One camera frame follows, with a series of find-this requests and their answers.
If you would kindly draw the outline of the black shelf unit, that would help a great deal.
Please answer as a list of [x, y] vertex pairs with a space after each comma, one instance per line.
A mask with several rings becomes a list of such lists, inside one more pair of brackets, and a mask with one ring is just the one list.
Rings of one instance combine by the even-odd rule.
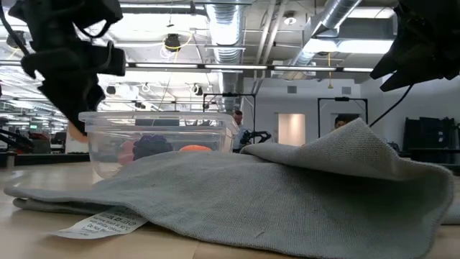
[[458, 124], [453, 118], [405, 118], [402, 152], [412, 160], [457, 164], [460, 147], [456, 143]]

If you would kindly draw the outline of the red toy pepper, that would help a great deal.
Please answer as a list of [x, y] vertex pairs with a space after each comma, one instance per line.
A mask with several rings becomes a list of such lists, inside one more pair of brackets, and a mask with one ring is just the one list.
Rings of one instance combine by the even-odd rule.
[[117, 155], [117, 161], [120, 165], [131, 163], [134, 159], [134, 141], [129, 140], [121, 144]]

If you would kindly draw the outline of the grey cloth with label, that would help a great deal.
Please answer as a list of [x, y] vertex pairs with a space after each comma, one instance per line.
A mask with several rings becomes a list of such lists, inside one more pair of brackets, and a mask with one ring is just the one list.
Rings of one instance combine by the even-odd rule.
[[130, 209], [197, 240], [321, 259], [421, 259], [442, 224], [460, 224], [454, 175], [400, 158], [360, 119], [301, 147], [168, 152], [87, 191], [7, 187], [44, 212]]

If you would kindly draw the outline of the black stand frame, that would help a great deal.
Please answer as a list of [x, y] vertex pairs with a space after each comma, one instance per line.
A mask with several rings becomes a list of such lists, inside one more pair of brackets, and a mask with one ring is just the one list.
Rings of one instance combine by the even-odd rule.
[[256, 130], [256, 111], [257, 111], [257, 95], [256, 94], [238, 94], [238, 93], [232, 93], [232, 92], [226, 92], [226, 93], [220, 93], [220, 94], [203, 94], [203, 100], [201, 104], [202, 112], [205, 112], [208, 109], [208, 105], [213, 103], [213, 100], [216, 97], [222, 97], [222, 98], [236, 98], [236, 97], [242, 97], [245, 99], [246, 97], [252, 97], [253, 102], [252, 102], [252, 122], [253, 122], [253, 130]]
[[367, 99], [340, 97], [317, 98], [318, 137], [327, 135], [335, 128], [335, 119], [344, 115], [350, 121], [356, 118], [369, 122]]

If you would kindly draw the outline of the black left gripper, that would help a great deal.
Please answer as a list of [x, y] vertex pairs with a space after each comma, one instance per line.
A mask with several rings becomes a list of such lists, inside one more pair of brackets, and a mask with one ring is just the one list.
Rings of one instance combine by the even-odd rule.
[[104, 70], [104, 47], [89, 42], [37, 50], [21, 59], [23, 71], [31, 78], [42, 76], [39, 91], [82, 135], [85, 124], [79, 114], [97, 110], [106, 98], [97, 74]]

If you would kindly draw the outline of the black metal table frame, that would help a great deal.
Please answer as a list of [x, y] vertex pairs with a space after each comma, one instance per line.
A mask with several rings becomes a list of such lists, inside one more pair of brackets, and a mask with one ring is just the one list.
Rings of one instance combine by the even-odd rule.
[[49, 165], [58, 163], [89, 162], [88, 153], [78, 154], [14, 154], [14, 166]]

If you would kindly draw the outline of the clear plastic tupperware container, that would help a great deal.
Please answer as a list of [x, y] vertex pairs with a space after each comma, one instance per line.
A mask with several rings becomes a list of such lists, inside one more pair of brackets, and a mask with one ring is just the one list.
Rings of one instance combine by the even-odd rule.
[[125, 166], [117, 161], [125, 141], [162, 135], [172, 144], [173, 151], [180, 151], [186, 145], [202, 145], [212, 151], [230, 153], [239, 132], [232, 116], [219, 113], [82, 112], [79, 119], [90, 138], [91, 165], [102, 178], [116, 175]]

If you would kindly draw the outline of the person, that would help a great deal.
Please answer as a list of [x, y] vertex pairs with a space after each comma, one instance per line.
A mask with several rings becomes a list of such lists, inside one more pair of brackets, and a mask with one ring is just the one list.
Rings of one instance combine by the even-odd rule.
[[343, 127], [349, 122], [349, 119], [345, 115], [338, 115], [334, 120], [334, 129], [337, 130], [340, 127]]
[[235, 111], [233, 114], [233, 118], [239, 129], [238, 134], [234, 138], [234, 145], [233, 145], [233, 151], [236, 152], [237, 150], [242, 149], [243, 144], [241, 144], [241, 141], [242, 141], [244, 133], [248, 129], [243, 125], [243, 113], [241, 111]]

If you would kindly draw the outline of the silver air duct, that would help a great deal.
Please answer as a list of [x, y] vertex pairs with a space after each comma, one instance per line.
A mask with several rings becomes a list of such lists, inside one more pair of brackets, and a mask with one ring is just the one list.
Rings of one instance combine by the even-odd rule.
[[[242, 43], [244, 7], [236, 4], [207, 4], [209, 33], [212, 45], [224, 46], [213, 49], [216, 62], [222, 64], [240, 64], [243, 50], [237, 47]], [[241, 89], [241, 76], [236, 72], [220, 72], [218, 85], [221, 93], [237, 93]], [[226, 113], [233, 113], [240, 100], [236, 97], [221, 99]]]
[[309, 17], [303, 30], [303, 46], [289, 62], [307, 66], [319, 53], [337, 51], [340, 26], [362, 0], [327, 0], [322, 12]]

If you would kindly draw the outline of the purple toy grapes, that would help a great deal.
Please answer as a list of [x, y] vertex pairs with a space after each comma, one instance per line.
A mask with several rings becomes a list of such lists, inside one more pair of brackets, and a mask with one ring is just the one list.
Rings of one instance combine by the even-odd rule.
[[134, 143], [133, 160], [173, 151], [173, 146], [162, 135], [145, 135]]

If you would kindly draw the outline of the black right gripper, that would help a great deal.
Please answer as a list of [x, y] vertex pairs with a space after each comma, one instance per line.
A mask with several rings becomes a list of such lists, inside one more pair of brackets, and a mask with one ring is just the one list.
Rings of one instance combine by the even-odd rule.
[[385, 54], [370, 77], [394, 73], [381, 86], [393, 91], [460, 74], [460, 0], [399, 0], [398, 55]]

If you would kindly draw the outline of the long ceiling light bar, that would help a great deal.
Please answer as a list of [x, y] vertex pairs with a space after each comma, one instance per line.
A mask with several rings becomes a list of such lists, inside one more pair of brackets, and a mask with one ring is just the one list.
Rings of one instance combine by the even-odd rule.
[[208, 63], [127, 63], [124, 71], [159, 72], [242, 72], [242, 71], [282, 71], [282, 72], [331, 72], [331, 73], [371, 73], [372, 68], [341, 66], [293, 66], [293, 65], [238, 65]]

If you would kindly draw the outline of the white pillar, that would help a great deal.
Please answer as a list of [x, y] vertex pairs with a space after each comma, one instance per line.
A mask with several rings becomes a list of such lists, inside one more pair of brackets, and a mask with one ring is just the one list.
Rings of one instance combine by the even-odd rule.
[[89, 153], [89, 140], [90, 138], [88, 136], [72, 137], [71, 135], [67, 135], [65, 141], [65, 152], [67, 154]]

